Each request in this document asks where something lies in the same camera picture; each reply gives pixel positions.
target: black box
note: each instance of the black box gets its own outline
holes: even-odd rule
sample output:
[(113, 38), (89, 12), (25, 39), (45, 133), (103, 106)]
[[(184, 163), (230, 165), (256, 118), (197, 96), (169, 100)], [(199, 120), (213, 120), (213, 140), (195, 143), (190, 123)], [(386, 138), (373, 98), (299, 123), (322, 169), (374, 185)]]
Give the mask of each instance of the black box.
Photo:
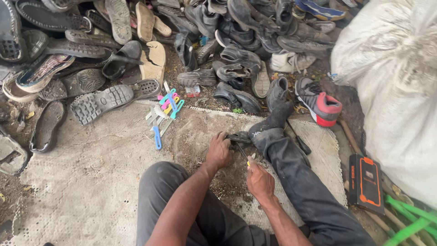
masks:
[(349, 203), (384, 215), (381, 167), (362, 155), (349, 157)]

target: pink knife handle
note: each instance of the pink knife handle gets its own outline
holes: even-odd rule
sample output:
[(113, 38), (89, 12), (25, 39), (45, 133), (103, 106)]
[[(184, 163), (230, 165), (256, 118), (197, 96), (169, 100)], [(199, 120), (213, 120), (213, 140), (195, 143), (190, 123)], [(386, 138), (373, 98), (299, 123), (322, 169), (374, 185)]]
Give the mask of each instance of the pink knife handle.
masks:
[[(171, 98), (174, 99), (175, 97), (177, 97), (177, 93), (176, 93), (176, 92), (173, 93), (173, 96), (172, 96)], [(161, 108), (162, 108), (162, 109), (166, 109), (166, 108), (167, 108), (167, 105), (169, 105), (169, 104), (170, 104), (170, 100), (167, 99), (167, 100), (165, 101), (165, 103), (164, 103), (163, 105), (161, 105)]]

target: black sock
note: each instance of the black sock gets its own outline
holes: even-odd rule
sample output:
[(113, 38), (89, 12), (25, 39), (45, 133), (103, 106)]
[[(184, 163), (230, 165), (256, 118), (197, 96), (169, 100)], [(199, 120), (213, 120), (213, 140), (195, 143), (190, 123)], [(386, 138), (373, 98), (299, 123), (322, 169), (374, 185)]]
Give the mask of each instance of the black sock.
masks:
[(272, 113), (263, 121), (255, 124), (249, 129), (249, 138), (252, 139), (254, 136), (262, 131), (272, 129), (272, 128), (284, 128), (285, 121), (293, 113), (293, 103), (285, 102), (276, 106)]

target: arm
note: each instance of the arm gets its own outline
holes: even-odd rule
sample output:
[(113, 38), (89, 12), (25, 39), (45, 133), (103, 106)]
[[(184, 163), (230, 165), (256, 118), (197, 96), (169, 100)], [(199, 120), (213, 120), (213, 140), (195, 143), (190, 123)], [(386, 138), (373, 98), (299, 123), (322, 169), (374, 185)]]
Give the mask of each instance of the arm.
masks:
[(280, 246), (311, 246), (301, 230), (282, 209), (278, 198), (274, 195), (274, 178), (252, 157), (248, 157), (247, 187), (258, 200), (275, 232)]
[(161, 213), (146, 246), (185, 245), (188, 232), (196, 219), (209, 184), (216, 172), (231, 161), (227, 133), (213, 136), (209, 142), (206, 161), (181, 184)]

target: forearm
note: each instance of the forearm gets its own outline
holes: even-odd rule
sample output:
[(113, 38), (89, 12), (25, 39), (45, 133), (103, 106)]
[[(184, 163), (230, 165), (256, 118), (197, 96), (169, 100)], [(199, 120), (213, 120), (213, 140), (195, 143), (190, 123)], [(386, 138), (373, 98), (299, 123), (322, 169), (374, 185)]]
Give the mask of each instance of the forearm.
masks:
[(294, 221), (285, 213), (277, 197), (273, 197), (267, 202), (263, 202), (261, 207), (264, 209), (276, 239), (280, 246), (310, 246), (311, 243), (296, 226)]
[(164, 210), (146, 245), (184, 245), (217, 169), (207, 163), (179, 186)]

